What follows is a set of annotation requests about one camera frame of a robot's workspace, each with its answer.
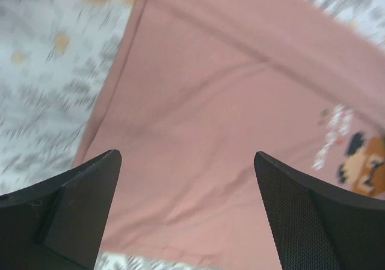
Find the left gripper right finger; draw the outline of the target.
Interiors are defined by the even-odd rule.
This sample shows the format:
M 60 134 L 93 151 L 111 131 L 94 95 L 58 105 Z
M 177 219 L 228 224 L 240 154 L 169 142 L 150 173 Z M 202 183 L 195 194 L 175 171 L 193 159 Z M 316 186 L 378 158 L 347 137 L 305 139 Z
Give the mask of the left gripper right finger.
M 384 201 L 257 152 L 254 169 L 281 267 L 384 269 Z

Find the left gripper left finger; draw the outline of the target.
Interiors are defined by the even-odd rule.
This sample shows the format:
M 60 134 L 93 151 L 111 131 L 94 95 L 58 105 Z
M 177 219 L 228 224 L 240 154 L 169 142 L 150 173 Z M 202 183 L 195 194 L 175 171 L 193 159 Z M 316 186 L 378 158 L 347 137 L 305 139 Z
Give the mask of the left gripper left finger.
M 109 150 L 1 196 L 1 269 L 93 269 L 122 156 Z

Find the pink printed t-shirt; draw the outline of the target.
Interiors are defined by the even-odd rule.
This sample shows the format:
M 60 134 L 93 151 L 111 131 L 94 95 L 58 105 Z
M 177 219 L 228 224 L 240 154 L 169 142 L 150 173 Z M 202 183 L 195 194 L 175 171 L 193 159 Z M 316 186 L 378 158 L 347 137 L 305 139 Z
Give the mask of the pink printed t-shirt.
M 279 269 L 263 151 L 355 192 L 384 155 L 384 53 L 304 0 L 136 0 L 77 161 L 122 155 L 101 249 Z

